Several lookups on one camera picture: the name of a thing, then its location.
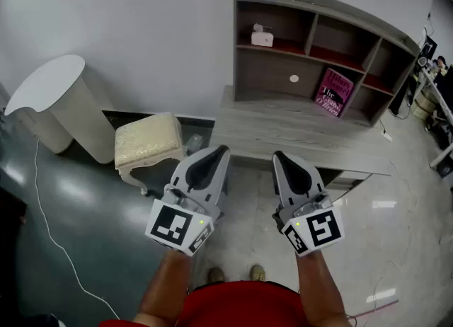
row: foot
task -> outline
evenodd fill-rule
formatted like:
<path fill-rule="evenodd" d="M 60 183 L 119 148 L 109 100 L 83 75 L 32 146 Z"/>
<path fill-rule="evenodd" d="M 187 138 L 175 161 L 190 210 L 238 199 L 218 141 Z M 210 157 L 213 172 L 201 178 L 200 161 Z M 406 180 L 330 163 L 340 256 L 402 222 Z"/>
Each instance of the foot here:
<path fill-rule="evenodd" d="M 225 274 L 224 271 L 218 267 L 213 267 L 207 272 L 207 284 L 211 285 L 212 283 L 224 282 Z"/>
<path fill-rule="evenodd" d="M 264 268 L 261 265 L 255 264 L 250 269 L 250 280 L 264 282 L 265 277 L 266 277 L 266 273 L 264 271 Z"/>

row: floor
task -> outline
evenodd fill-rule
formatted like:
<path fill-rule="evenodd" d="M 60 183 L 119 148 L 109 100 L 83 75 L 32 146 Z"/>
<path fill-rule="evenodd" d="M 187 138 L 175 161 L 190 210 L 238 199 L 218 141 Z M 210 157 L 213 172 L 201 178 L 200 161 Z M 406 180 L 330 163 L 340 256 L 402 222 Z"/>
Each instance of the floor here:
<path fill-rule="evenodd" d="M 182 128 L 184 142 L 197 133 L 209 143 L 209 129 Z M 24 316 L 53 313 L 68 327 L 97 326 L 114 316 L 81 291 L 66 256 L 49 239 L 35 191 L 36 141 L 11 118 L 0 122 L 0 185 L 28 204 L 16 247 L 19 308 Z M 124 183 L 112 163 L 96 163 L 77 143 L 63 156 L 40 145 L 37 161 L 52 236 L 67 249 L 83 286 L 105 298 L 121 318 L 132 319 L 165 251 L 144 235 L 153 198 Z M 176 164 L 167 160 L 133 174 L 158 195 Z"/>
<path fill-rule="evenodd" d="M 346 239 L 323 254 L 347 313 L 371 311 L 358 326 L 370 318 L 367 326 L 436 326 L 453 307 L 453 242 L 440 244 L 453 234 L 450 186 L 428 166 L 438 150 L 419 119 L 386 113 L 382 122 L 393 137 L 394 174 L 372 176 L 336 202 Z M 194 285 L 213 266 L 246 280 L 259 263 L 267 280 L 297 291 L 294 251 L 270 218 L 278 205 L 271 173 L 236 167 L 229 182 L 225 217 L 200 251 Z"/>
<path fill-rule="evenodd" d="M 359 317 L 359 326 L 370 317 L 368 326 L 436 326 L 453 307 L 453 244 L 439 243 L 453 234 L 452 195 L 428 166 L 438 151 L 420 121 L 389 113 L 382 120 L 393 137 L 394 175 L 372 176 L 337 201 L 346 239 L 323 253 L 349 314 L 373 311 L 373 294 L 377 307 L 398 301 Z M 183 126 L 185 140 L 194 132 L 209 139 L 209 130 Z M 112 314 L 79 289 L 48 238 L 34 189 L 35 147 L 22 125 L 0 125 L 0 185 L 28 204 L 16 257 L 21 311 L 54 313 L 71 327 L 96 326 Z M 163 163 L 138 177 L 158 195 L 174 167 Z M 97 164 L 77 144 L 64 156 L 40 147 L 38 169 L 52 235 L 67 248 L 82 283 L 122 318 L 132 318 L 164 251 L 144 236 L 152 197 L 142 197 L 112 164 Z M 294 253 L 270 218 L 277 206 L 270 173 L 232 168 L 229 185 L 228 209 L 199 252 L 193 285 L 204 284 L 213 265 L 230 280 L 244 280 L 260 263 L 268 280 L 297 291 Z"/>

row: forearm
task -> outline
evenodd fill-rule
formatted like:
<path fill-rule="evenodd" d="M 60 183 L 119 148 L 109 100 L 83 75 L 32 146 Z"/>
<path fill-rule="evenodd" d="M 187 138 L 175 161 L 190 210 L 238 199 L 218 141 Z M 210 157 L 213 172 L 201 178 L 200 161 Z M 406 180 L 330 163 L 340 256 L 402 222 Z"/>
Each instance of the forearm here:
<path fill-rule="evenodd" d="M 159 269 L 148 284 L 136 322 L 145 326 L 174 326 L 183 309 L 190 277 L 191 258 L 167 251 Z"/>
<path fill-rule="evenodd" d="M 297 258 L 300 299 L 307 321 L 315 327 L 350 326 L 340 292 L 320 251 Z"/>

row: black baseboard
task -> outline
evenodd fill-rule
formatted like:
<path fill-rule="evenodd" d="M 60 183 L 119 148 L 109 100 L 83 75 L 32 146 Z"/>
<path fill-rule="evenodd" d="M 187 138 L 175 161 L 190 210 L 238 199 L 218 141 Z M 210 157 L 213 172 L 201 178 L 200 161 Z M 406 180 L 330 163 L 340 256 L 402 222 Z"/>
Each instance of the black baseboard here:
<path fill-rule="evenodd" d="M 154 115 L 153 113 L 133 113 L 133 112 L 117 112 L 116 110 L 103 110 L 104 115 L 107 118 L 120 118 L 120 119 L 131 119 L 131 122 L 136 120 L 141 120 L 143 118 Z M 213 128 L 213 120 L 202 120 L 200 118 L 190 118 L 190 117 L 177 117 L 178 121 L 182 125 L 197 126 L 197 127 L 206 127 Z"/>

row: pink book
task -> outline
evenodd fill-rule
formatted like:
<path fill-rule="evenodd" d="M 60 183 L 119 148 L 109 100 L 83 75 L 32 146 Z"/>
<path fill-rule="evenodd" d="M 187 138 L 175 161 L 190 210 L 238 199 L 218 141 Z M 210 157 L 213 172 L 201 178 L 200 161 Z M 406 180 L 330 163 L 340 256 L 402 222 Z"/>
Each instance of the pink book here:
<path fill-rule="evenodd" d="M 338 117 L 353 89 L 352 81 L 337 71 L 327 68 L 314 101 Z"/>

